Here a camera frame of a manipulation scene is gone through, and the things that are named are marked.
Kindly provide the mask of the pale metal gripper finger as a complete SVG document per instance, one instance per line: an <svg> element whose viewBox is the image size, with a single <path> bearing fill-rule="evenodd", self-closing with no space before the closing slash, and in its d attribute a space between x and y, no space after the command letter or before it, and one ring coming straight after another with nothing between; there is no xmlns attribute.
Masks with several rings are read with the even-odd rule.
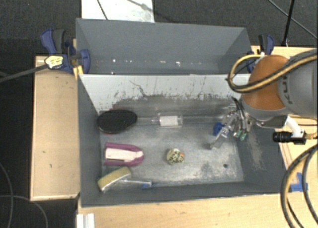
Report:
<svg viewBox="0 0 318 228"><path fill-rule="evenodd" d="M215 139L210 144L210 149L219 149L222 144L227 140L229 134L228 128L222 127Z"/></svg>

